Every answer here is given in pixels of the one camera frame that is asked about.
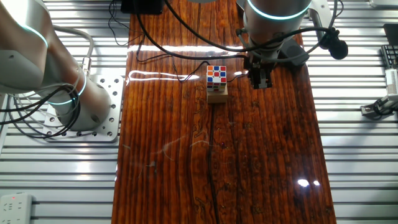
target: wooden table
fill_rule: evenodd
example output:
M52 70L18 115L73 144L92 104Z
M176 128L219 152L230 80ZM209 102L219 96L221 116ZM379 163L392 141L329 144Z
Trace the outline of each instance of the wooden table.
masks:
M234 0L172 5L206 38L241 45ZM194 37L168 9L142 19L176 53L227 54ZM131 27L140 30L135 16ZM227 104L208 105L206 67L180 84L172 66L186 75L200 61L139 63L138 42L127 60L113 224L336 223L307 68L275 69L267 90L237 78L228 83ZM139 58L159 54L145 41ZM226 65L229 80L243 70L242 59L210 63Z

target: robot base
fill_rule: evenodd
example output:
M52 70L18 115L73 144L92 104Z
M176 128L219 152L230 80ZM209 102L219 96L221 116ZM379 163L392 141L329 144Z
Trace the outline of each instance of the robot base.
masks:
M92 131L68 131L64 136L46 139L48 142L115 142L118 137L121 103L123 97L124 78L109 75L91 75L91 80L101 85L111 97L111 110L108 117ZM49 105L47 110L55 114L55 109ZM45 117L44 123L50 126L60 126L62 123L51 115ZM43 128L43 133L56 133L60 128Z

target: robotic arm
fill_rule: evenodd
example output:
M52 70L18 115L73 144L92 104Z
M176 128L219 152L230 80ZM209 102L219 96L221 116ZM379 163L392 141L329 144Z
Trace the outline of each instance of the robotic arm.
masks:
M335 18L330 13L327 0L246 0L243 19L244 30L249 34L249 43L245 47L258 46L298 30L307 12L315 27L332 28L332 35L317 31L320 47L328 49L335 59L345 58L348 47L344 41L338 39L338 31L332 26ZM254 88L272 86L271 71L275 62L280 61L278 56L283 44L291 38L248 52L250 62L245 64L245 68L249 70L248 77Z
M0 92L35 91L47 96L64 84L75 86L81 111L74 131L88 131L107 117L110 97L93 83L57 37L41 0L0 0ZM70 96L60 92L49 99L63 124L72 119Z

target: rubik's cube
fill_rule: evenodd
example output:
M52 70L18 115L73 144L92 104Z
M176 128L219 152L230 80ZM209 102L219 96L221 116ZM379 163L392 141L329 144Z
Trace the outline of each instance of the rubik's cube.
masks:
M207 91L225 91L226 66L207 66Z

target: electrical outlet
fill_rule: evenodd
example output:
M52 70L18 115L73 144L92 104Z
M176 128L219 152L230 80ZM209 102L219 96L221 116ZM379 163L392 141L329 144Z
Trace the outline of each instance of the electrical outlet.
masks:
M32 196L26 193L0 198L0 224L29 224Z

